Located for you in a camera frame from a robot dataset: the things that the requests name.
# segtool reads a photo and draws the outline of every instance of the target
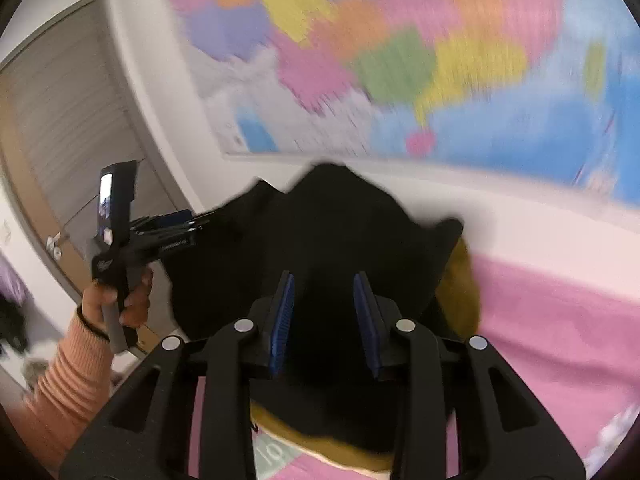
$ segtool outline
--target yellow cloth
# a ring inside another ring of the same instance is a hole
[[[471,269],[471,257],[462,238],[449,257],[436,289],[436,298],[449,326],[460,339],[468,339],[478,331],[480,290]]]
[[[480,294],[471,270],[471,258],[462,238],[449,257],[436,289],[436,298],[447,322],[460,338],[467,339],[476,333],[480,321]],[[251,417],[259,427],[272,435],[318,453],[343,467],[375,472],[391,469],[392,453],[372,453],[334,438],[307,436],[290,428],[255,402],[251,403]]]

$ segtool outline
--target black handle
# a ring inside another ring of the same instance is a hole
[[[129,279],[127,269],[120,266],[110,256],[99,254],[92,261],[93,276],[100,283],[112,286],[118,291],[116,302],[102,306],[102,316],[109,336],[109,345],[114,354],[122,353],[135,346],[138,332],[120,323],[120,313],[124,310],[124,302],[129,295]]]

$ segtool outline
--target door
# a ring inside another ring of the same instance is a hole
[[[91,280],[83,254],[97,229],[103,167],[139,162],[132,218],[186,206],[128,95],[105,16],[101,0],[80,2],[36,31],[0,70],[2,167],[34,240],[49,249],[49,263],[72,295]],[[154,272],[153,330],[139,334],[147,351],[174,327],[168,279],[159,264]]]

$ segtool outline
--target world map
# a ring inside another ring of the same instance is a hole
[[[169,0],[222,150],[411,158],[640,203],[622,0]]]

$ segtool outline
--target hand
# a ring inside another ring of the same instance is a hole
[[[124,302],[125,309],[120,314],[123,325],[138,328],[146,322],[153,279],[154,272],[147,267],[142,273],[140,284]],[[117,299],[118,293],[114,288],[93,282],[82,294],[82,315],[86,322],[106,334],[102,306],[114,303]]]

